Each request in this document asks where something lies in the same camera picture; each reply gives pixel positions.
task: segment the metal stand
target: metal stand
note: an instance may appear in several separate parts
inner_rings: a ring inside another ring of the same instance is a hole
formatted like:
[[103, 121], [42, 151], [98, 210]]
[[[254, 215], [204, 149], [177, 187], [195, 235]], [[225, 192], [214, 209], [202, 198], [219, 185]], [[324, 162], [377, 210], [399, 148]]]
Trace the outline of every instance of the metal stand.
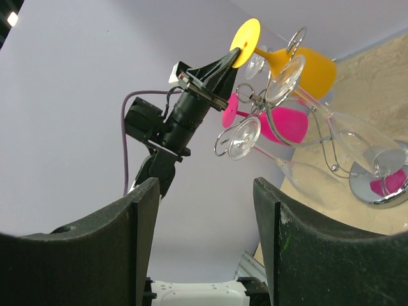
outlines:
[[[405, 151], [408, 152], [408, 143], [396, 141]], [[408, 200], [408, 180], [401, 183], [397, 191], [389, 192], [386, 188], [385, 178], [378, 178], [363, 169], [359, 164], [353, 163], [351, 173], [361, 173], [358, 176], [350, 176], [349, 184], [351, 192], [362, 202], [375, 208], [390, 208], [397, 206]], [[381, 180], [382, 193], [384, 196], [373, 192], [370, 183]]]

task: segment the beige surface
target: beige surface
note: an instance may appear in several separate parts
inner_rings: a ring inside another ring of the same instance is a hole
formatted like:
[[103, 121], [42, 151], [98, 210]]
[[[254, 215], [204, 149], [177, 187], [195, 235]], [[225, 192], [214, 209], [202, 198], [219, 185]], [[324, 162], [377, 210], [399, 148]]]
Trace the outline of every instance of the beige surface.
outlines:
[[[408, 142], [408, 34], [342, 61], [338, 63], [337, 69], [335, 99], [331, 108], [366, 120], [393, 139]], [[306, 140], [317, 139], [316, 125], [312, 121], [310, 125]], [[333, 164], [330, 144], [325, 148], [328, 150], [329, 163]], [[327, 170], [319, 145], [296, 149], [293, 160]], [[342, 162], [351, 166], [351, 161], [340, 151]], [[347, 187], [345, 194], [326, 188], [328, 193], [342, 202], [342, 206], [335, 211], [320, 208], [317, 203], [294, 190], [288, 180], [284, 181], [281, 190], [309, 207], [351, 226], [387, 235], [408, 230], [408, 203], [385, 210], [370, 208], [351, 194], [347, 180], [342, 181]], [[260, 248], [256, 259], [263, 262]]]

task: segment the metal plate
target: metal plate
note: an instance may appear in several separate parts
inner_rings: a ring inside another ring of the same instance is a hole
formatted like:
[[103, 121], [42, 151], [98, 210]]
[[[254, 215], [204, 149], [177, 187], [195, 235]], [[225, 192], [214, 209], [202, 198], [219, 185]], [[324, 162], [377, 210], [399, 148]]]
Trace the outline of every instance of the metal plate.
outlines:
[[[408, 152], [408, 143], [396, 141], [406, 152]], [[408, 173], [408, 164], [405, 163], [403, 170]], [[351, 192], [362, 202], [375, 208], [390, 208], [397, 206], [408, 200], [408, 181], [406, 180], [400, 188], [390, 193], [389, 195], [382, 196], [375, 193], [370, 183], [379, 180], [378, 177], [373, 176], [371, 173], [363, 169], [359, 164], [354, 163], [350, 170], [352, 173], [364, 173], [359, 177], [350, 177], [349, 185]]]

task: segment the purple cable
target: purple cable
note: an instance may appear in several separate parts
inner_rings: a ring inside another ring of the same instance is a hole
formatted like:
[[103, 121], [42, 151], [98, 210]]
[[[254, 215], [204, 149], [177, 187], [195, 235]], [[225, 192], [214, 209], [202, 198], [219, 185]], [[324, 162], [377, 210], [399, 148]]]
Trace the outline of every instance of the purple cable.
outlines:
[[[173, 91], [172, 94], [180, 94], [182, 91]], [[127, 195], [129, 189], [129, 160], [128, 160], [128, 143], [126, 141], [126, 128], [125, 128], [125, 110], [126, 105], [130, 98], [134, 96], [139, 96], [141, 94], [167, 94], [168, 91], [134, 91], [128, 94], [122, 103], [122, 108], [120, 109], [120, 128], [122, 133], [122, 144], [123, 144], [123, 163], [124, 163], [124, 190], [123, 196]]]

